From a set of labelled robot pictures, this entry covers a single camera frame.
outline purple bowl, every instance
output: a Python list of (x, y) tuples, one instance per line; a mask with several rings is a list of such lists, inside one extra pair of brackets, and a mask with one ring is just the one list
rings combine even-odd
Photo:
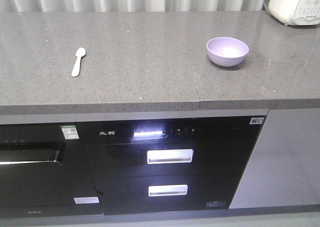
[(209, 59), (223, 67), (240, 64), (249, 52), (246, 43), (236, 38), (218, 37), (206, 43)]

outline oven handle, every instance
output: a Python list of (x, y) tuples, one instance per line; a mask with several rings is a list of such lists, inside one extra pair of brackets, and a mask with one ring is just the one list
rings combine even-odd
[(176, 184), (176, 185), (155, 185), (148, 187), (149, 197), (160, 197), (160, 196), (185, 196), (188, 193), (187, 184)]
[(191, 163), (193, 149), (161, 149), (148, 150), (146, 153), (148, 165)]
[(57, 163), (62, 165), (62, 159), (65, 151), (66, 143), (61, 142), (59, 146), (52, 149), (50, 157), (44, 160), (20, 160), (20, 161), (0, 161), (0, 166), (2, 165), (18, 165), (18, 164), (36, 164), (36, 163)]

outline black appliance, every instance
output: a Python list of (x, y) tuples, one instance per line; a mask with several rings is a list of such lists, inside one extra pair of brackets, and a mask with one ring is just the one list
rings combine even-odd
[(263, 116), (78, 122), (105, 215), (227, 209)]
[(74, 124), (0, 125), (0, 218), (102, 214)]

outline plastic spoon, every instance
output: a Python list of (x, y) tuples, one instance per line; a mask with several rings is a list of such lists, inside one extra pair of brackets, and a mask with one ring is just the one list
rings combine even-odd
[(75, 56), (76, 56), (76, 61), (74, 63), (74, 66), (73, 66), (73, 70), (72, 70), (72, 77), (77, 77), (80, 73), (80, 62), (81, 62), (81, 58), (83, 56), (86, 55), (86, 50), (85, 48), (78, 48), (77, 51), (75, 52)]

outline rice cooker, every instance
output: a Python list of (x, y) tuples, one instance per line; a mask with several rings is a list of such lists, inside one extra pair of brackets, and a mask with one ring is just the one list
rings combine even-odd
[(320, 24), (320, 0), (265, 0), (264, 7), (285, 25)]

